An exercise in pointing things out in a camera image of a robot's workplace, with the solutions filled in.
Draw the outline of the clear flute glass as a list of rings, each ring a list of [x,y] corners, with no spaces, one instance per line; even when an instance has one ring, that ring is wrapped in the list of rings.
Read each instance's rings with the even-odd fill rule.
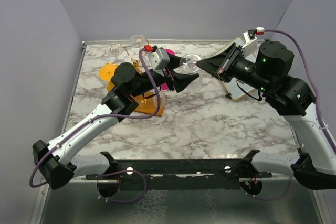
[[[153,104],[154,104],[155,107],[157,107],[158,106],[158,102],[159,102],[160,103],[160,109],[161,109],[161,108],[164,108],[165,105],[166,105],[166,93],[165,93],[165,91],[161,90],[159,92],[159,96],[160,96],[159,99],[158,99],[157,95],[155,95],[153,97]]]

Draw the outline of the clear wine glass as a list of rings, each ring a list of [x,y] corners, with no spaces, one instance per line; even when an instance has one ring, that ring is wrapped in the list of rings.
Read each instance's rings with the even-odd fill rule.
[[[199,67],[196,65],[201,57],[197,54],[186,54],[180,59],[180,69],[184,74],[196,74],[199,72]]]
[[[121,44],[108,44],[105,47],[105,53],[108,56],[115,56],[115,57],[117,57],[120,54],[122,54],[123,50],[124,50],[124,47]]]
[[[130,38],[129,44],[133,48],[142,48],[148,44],[148,40],[143,35],[134,35]]]

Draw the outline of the yellow plastic wine glass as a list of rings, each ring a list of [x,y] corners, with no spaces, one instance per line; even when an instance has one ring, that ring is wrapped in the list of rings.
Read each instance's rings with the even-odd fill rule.
[[[114,84],[112,83],[111,79],[114,76],[117,67],[118,65],[116,64],[108,63],[99,69],[98,76],[102,81],[107,82],[108,92],[110,92],[114,88]]]

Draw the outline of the pink plastic wine glass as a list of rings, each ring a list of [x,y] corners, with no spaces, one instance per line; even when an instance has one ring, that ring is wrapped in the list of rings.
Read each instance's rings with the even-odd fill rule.
[[[164,49],[169,55],[175,56],[175,52],[172,51],[171,49],[165,48]],[[172,90],[173,89],[173,84],[172,84],[172,79],[171,79],[171,73],[167,72],[169,75],[167,76],[167,80],[165,84],[161,85],[161,89],[164,91]]]

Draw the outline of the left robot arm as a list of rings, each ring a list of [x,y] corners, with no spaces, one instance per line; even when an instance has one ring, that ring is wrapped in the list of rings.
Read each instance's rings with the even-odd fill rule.
[[[51,189],[59,189],[74,177],[99,174],[104,179],[115,175],[113,157],[107,152],[93,156],[79,156],[78,152],[103,131],[117,125],[123,119],[133,119],[132,112],[138,107],[135,97],[154,90],[160,95],[159,86],[167,84],[169,89],[183,91],[199,75],[174,71],[179,67],[179,58],[168,55],[169,62],[162,73],[144,66],[139,73],[133,64],[125,62],[117,66],[111,78],[114,87],[95,109],[83,120],[60,136],[33,144],[35,168]]]

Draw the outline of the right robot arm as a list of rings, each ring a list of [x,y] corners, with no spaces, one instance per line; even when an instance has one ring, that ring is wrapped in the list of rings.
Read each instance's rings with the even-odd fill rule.
[[[278,41],[266,41],[258,48],[255,62],[247,60],[241,46],[230,45],[223,52],[196,65],[223,82],[233,78],[261,92],[272,108],[290,124],[303,151],[297,155],[250,151],[241,164],[246,177],[259,172],[293,176],[312,190],[335,189],[335,152],[316,113],[317,98],[309,85],[288,74],[294,54]]]

